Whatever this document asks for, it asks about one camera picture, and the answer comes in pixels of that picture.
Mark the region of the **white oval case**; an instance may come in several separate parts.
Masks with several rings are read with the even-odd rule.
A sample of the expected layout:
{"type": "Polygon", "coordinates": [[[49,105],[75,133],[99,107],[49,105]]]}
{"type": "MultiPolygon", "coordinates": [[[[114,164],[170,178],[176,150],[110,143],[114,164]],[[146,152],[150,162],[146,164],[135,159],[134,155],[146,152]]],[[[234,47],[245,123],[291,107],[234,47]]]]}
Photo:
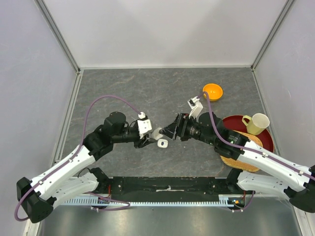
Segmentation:
{"type": "Polygon", "coordinates": [[[159,140],[163,137],[162,134],[160,134],[160,130],[161,130],[161,127],[159,128],[156,128],[152,133],[151,133],[151,138],[154,139],[154,140],[159,140]]]}

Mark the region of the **aluminium frame right post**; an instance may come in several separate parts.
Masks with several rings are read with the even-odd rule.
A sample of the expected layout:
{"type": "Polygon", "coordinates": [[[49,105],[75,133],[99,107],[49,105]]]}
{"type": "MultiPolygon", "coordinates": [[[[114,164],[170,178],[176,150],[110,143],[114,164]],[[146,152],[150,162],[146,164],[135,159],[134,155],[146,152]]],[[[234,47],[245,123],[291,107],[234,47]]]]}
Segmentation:
{"type": "Polygon", "coordinates": [[[258,67],[260,61],[262,60],[264,54],[266,53],[267,49],[269,48],[270,44],[272,43],[274,37],[276,36],[278,30],[280,29],[281,25],[283,24],[286,16],[290,12],[291,8],[295,4],[295,0],[287,0],[281,9],[278,17],[276,18],[273,26],[271,27],[266,39],[264,40],[257,56],[255,57],[253,63],[251,64],[252,72],[258,67]]]}

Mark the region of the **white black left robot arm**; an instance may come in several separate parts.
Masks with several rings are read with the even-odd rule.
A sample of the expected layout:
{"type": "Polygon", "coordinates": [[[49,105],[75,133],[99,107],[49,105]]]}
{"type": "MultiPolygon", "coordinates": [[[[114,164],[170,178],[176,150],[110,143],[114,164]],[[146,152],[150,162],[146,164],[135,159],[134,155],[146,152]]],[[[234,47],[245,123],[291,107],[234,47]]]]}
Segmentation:
{"type": "Polygon", "coordinates": [[[158,131],[153,129],[145,114],[128,124],[123,113],[112,112],[58,164],[32,179],[23,177],[17,181],[18,207],[23,208],[28,220],[37,223],[77,195],[93,191],[104,193],[108,188],[108,177],[99,168],[74,181],[70,178],[111,152],[114,144],[133,143],[135,148],[143,148],[160,138],[158,131]]]}

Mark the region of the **cream yellow mug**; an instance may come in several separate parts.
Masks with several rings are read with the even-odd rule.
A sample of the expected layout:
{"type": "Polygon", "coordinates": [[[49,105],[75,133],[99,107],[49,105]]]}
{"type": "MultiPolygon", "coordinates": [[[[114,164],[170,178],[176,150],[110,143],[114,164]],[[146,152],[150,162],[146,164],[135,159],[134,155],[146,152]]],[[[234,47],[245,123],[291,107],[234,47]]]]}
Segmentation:
{"type": "Polygon", "coordinates": [[[247,133],[252,135],[259,135],[270,125],[269,118],[262,113],[256,113],[252,117],[243,116],[242,122],[246,126],[247,133]]]}

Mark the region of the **aluminium frame left post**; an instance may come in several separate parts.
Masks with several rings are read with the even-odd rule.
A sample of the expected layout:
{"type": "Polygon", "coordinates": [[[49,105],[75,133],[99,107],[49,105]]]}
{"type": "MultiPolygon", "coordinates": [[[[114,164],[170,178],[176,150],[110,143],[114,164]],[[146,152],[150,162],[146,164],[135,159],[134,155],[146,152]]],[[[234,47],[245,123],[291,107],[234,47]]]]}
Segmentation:
{"type": "Polygon", "coordinates": [[[50,10],[48,9],[48,6],[46,5],[45,1],[44,0],[35,0],[34,2],[38,6],[40,12],[42,13],[44,19],[46,20],[49,28],[51,29],[53,35],[55,36],[62,51],[66,55],[72,68],[75,70],[76,73],[79,73],[81,71],[80,66],[78,65],[77,61],[75,60],[73,54],[71,53],[70,48],[68,47],[68,45],[67,45],[61,31],[59,30],[50,10]]]}

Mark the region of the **woven bamboo tray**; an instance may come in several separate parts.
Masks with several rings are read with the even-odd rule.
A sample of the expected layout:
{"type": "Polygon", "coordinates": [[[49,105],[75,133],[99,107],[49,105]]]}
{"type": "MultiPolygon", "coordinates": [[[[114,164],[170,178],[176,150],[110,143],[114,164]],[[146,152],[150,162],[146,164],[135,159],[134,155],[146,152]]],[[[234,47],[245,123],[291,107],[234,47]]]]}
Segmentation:
{"type": "MultiPolygon", "coordinates": [[[[237,132],[246,136],[251,141],[254,141],[259,146],[261,146],[261,147],[263,146],[262,141],[258,137],[256,137],[255,135],[240,132],[240,131],[237,131],[237,132]]],[[[232,158],[223,157],[223,156],[220,156],[220,157],[221,157],[222,161],[224,162],[224,164],[226,164],[232,168],[241,169],[243,171],[247,171],[247,172],[251,172],[251,173],[255,173],[255,172],[259,171],[258,167],[255,167],[255,166],[250,165],[248,163],[241,162],[239,160],[234,160],[232,158]]]]}

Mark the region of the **aluminium frame post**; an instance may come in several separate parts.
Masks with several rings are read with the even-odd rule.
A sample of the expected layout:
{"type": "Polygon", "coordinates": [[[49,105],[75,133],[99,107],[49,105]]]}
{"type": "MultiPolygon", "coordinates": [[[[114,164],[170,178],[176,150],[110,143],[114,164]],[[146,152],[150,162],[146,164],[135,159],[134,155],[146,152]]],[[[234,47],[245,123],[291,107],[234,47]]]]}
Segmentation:
{"type": "Polygon", "coordinates": [[[266,39],[264,40],[257,56],[255,57],[253,63],[251,64],[252,72],[258,67],[260,61],[262,60],[264,54],[266,53],[267,49],[269,48],[270,44],[272,43],[274,37],[276,36],[278,30],[280,29],[281,25],[283,24],[286,16],[290,12],[291,8],[295,4],[295,0],[287,0],[281,9],[278,17],[276,18],[273,26],[271,27],[266,39]]]}
{"type": "Polygon", "coordinates": [[[51,29],[53,35],[55,36],[62,51],[66,55],[72,68],[75,70],[76,73],[79,73],[81,71],[80,66],[78,65],[77,61],[75,60],[73,54],[71,53],[70,48],[68,47],[68,45],[67,45],[61,31],[59,30],[50,10],[48,9],[48,6],[46,5],[45,1],[44,0],[35,0],[34,2],[38,6],[40,12],[42,13],[44,19],[46,20],[49,28],[51,29]]]}

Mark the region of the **orange plastic bowl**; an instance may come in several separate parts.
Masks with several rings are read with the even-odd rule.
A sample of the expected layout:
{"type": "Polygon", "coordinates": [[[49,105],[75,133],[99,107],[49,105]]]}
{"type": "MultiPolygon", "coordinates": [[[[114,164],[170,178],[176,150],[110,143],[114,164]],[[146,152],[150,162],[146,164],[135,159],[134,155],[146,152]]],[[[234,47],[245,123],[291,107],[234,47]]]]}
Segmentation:
{"type": "Polygon", "coordinates": [[[203,92],[207,92],[210,101],[213,102],[218,101],[223,96],[223,89],[221,86],[214,83],[206,84],[203,87],[203,92]]]}

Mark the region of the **white earbud charging case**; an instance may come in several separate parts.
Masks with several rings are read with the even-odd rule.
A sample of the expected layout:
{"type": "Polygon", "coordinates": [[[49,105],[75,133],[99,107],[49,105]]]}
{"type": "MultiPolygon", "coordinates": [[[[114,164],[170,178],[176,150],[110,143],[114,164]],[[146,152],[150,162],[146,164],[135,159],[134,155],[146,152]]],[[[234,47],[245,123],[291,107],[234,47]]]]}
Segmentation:
{"type": "Polygon", "coordinates": [[[166,139],[159,139],[157,141],[157,146],[159,148],[167,148],[168,147],[168,141],[166,139]]]}

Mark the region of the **red round plate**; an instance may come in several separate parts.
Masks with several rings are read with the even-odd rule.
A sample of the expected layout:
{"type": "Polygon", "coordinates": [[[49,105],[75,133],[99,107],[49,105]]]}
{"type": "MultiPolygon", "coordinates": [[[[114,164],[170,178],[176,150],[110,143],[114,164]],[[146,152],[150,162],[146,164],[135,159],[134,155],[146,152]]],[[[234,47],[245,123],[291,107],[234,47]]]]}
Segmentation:
{"type": "MultiPolygon", "coordinates": [[[[242,115],[228,116],[228,117],[225,117],[223,119],[223,123],[224,123],[225,127],[228,129],[247,133],[246,126],[242,122],[242,117],[243,117],[242,115]]],[[[273,139],[272,139],[272,137],[271,137],[271,135],[267,129],[265,129],[259,135],[256,135],[256,137],[258,137],[262,141],[262,143],[263,143],[262,147],[264,149],[266,149],[270,152],[274,151],[274,142],[273,142],[273,139]]]]}

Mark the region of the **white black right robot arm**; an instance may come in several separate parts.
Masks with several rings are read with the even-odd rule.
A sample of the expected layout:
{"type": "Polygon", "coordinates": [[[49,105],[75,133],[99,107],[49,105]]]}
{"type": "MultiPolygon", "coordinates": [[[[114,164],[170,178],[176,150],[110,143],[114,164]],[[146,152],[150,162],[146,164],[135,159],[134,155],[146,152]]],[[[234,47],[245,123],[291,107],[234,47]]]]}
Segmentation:
{"type": "Polygon", "coordinates": [[[212,145],[216,153],[258,167],[267,176],[232,169],[225,187],[230,193],[241,190],[271,194],[289,200],[305,212],[315,211],[315,168],[288,161],[264,149],[248,137],[225,127],[214,113],[191,118],[180,113],[159,131],[170,138],[187,141],[190,138],[212,145]]]}

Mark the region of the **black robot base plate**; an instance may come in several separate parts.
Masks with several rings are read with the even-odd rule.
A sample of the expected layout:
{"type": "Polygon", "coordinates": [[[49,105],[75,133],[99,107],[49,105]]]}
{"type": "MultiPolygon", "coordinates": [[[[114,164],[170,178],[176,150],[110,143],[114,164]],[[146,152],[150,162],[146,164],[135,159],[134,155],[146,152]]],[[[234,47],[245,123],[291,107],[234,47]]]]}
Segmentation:
{"type": "Polygon", "coordinates": [[[215,177],[113,177],[92,191],[109,194],[114,200],[213,200],[219,195],[250,196],[245,191],[226,183],[226,178],[215,177]]]}

